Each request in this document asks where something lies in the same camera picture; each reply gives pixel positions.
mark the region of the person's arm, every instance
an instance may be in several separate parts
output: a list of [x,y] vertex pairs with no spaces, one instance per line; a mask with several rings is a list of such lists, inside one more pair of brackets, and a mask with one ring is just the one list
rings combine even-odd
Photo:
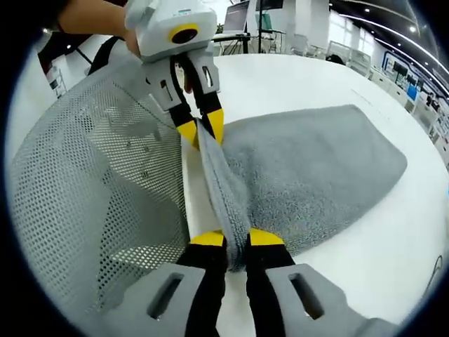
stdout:
[[103,0],[70,0],[58,16],[62,30],[70,34],[105,34],[121,37],[139,55],[134,31],[125,28],[125,8]]

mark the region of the gray gripper housing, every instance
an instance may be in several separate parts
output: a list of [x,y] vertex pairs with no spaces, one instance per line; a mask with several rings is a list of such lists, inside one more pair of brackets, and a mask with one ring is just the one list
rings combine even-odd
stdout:
[[392,323],[352,310],[343,290],[309,265],[272,268],[267,276],[286,337],[389,337],[396,331]]
[[204,269],[166,263],[128,289],[104,316],[110,336],[184,337]]

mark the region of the white table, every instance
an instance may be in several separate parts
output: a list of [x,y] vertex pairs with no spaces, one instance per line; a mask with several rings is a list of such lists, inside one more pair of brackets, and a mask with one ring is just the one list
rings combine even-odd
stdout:
[[[393,190],[352,226],[295,257],[344,290],[366,317],[399,324],[421,299],[446,243],[448,174],[418,123],[374,83],[347,67],[292,55],[232,55],[220,70],[224,121],[352,103],[397,148],[408,167]],[[194,107],[192,96],[187,98]],[[198,151],[182,145],[190,236],[220,227],[211,208]],[[218,317],[222,337],[254,336],[246,274],[227,275]]]

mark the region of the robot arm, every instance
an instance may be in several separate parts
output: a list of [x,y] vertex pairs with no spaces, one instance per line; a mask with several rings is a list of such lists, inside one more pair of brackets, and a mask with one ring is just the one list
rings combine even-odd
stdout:
[[[222,142],[223,111],[217,92],[218,69],[210,40],[217,28],[214,11],[199,0],[134,0],[126,7],[126,27],[135,29],[150,91],[178,131],[198,147],[196,123]],[[192,83],[201,119],[195,119],[175,76],[179,63]]]

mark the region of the gray mesh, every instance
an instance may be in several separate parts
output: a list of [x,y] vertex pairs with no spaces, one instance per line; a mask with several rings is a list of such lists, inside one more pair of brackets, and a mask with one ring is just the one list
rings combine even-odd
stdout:
[[180,137],[147,90],[137,60],[96,72],[43,115],[8,169],[25,258],[88,334],[106,336],[101,314],[189,239]]

